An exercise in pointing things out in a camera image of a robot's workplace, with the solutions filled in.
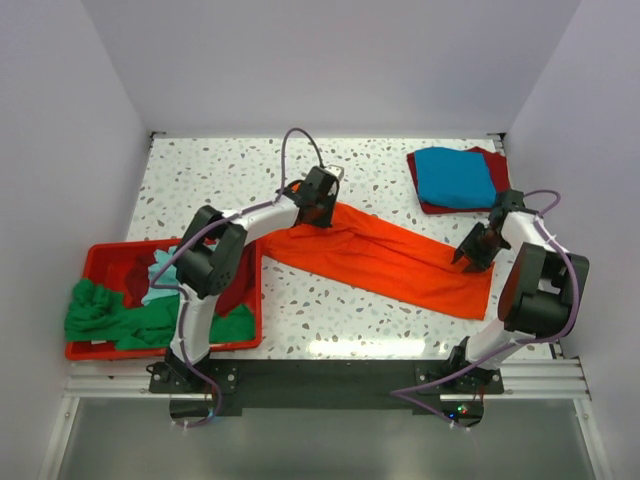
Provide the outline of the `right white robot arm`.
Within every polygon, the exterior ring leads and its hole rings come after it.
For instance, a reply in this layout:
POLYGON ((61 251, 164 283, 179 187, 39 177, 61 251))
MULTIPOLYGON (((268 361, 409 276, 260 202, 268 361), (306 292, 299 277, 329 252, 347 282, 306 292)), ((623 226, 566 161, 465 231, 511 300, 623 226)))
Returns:
POLYGON ((520 349, 566 337, 577 320, 590 262, 563 247, 544 224, 544 213, 525 206, 526 195, 496 196, 488 222, 478 223, 453 254, 466 273, 492 266, 497 254, 515 254, 498 299, 497 315, 452 350, 441 372, 449 384, 488 384, 520 349))

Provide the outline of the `orange t shirt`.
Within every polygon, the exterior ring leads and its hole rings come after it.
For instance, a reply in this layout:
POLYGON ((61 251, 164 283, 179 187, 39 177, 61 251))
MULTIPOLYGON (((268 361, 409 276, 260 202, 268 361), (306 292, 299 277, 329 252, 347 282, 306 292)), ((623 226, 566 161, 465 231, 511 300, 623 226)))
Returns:
POLYGON ((455 248, 339 202, 332 226, 301 224, 259 240, 288 266, 465 320, 484 319, 491 270, 467 272, 455 248))

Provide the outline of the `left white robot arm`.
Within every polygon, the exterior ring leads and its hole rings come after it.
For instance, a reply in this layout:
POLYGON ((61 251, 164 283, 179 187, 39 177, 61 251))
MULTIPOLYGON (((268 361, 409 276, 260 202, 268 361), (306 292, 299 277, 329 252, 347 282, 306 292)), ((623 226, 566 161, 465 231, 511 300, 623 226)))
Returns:
POLYGON ((220 297, 235 280, 247 245, 299 224, 331 226, 344 169, 315 166, 273 200, 239 210, 211 206, 194 215, 174 255, 181 296, 174 336, 165 354, 169 381, 191 391, 213 383, 209 332, 220 297))

